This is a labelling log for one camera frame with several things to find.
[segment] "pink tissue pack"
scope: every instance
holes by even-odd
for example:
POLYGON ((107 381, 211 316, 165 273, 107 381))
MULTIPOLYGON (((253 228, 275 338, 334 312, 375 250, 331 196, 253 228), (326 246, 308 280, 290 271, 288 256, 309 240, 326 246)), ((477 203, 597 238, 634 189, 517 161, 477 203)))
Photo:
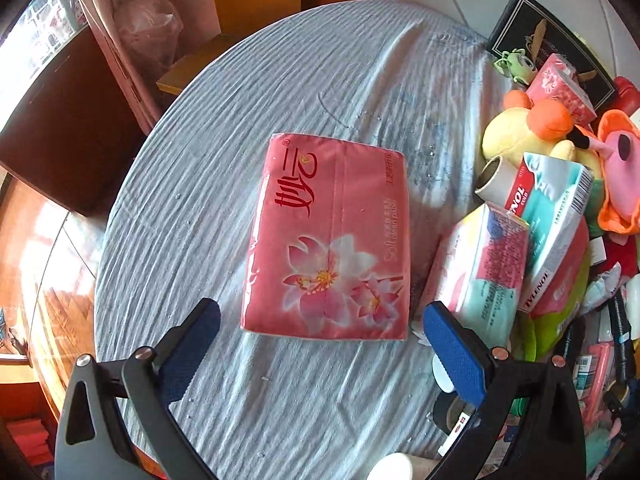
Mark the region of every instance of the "pink tissue pack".
POLYGON ((402 154, 311 135, 273 136, 241 327, 314 339, 404 339, 409 288, 402 154))
POLYGON ((534 103, 545 98, 560 101, 576 124, 587 127, 596 118, 596 111, 575 77, 575 68, 564 57, 551 54, 527 89, 527 95, 534 103))

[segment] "blue gripper pad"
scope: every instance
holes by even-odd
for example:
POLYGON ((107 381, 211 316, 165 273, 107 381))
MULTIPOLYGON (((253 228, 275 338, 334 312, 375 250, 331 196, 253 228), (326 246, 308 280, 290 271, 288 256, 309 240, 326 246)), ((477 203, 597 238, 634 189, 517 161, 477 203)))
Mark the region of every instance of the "blue gripper pad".
POLYGON ((159 396, 166 408, 186 393, 200 363, 220 331, 220 318, 220 307, 215 301, 208 300, 196 322, 184 333, 171 357, 162 367, 159 396))
POLYGON ((476 408, 486 394, 484 370, 463 341, 462 325, 440 301, 425 307, 422 328, 461 399, 476 408))

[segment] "gray tablecloth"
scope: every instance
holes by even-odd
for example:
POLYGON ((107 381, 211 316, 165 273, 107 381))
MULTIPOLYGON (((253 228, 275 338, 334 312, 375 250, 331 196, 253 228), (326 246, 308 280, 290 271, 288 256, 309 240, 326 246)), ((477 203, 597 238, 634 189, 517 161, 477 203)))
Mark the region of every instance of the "gray tablecloth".
MULTIPOLYGON (((143 146, 111 211, 95 298, 99 360, 155 344, 208 296, 220 334, 172 412, 225 479, 363 479, 434 456, 431 350, 239 328, 269 138, 306 132, 404 153, 412 305, 440 234, 472 206, 481 131, 510 82, 482 38, 423 7, 361 0, 271 25, 209 65, 143 146)), ((128 405, 124 419, 145 447, 128 405)))

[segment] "window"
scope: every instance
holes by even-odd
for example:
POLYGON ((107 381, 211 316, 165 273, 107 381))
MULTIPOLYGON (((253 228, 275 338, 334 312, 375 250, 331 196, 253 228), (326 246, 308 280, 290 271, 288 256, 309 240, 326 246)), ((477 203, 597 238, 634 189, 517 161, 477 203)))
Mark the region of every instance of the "window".
POLYGON ((32 0, 0 45, 0 130, 43 67, 86 18, 78 0, 32 0))

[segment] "barcode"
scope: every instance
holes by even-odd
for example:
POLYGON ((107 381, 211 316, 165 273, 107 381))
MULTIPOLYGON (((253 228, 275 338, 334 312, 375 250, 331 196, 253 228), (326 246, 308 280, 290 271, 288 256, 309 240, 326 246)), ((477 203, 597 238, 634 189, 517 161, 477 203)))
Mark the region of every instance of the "barcode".
POLYGON ((587 207, 587 200, 589 199, 592 185, 593 177, 591 176, 591 171, 583 171, 575 186, 575 196, 571 204, 574 210, 580 215, 584 213, 584 209, 587 207))

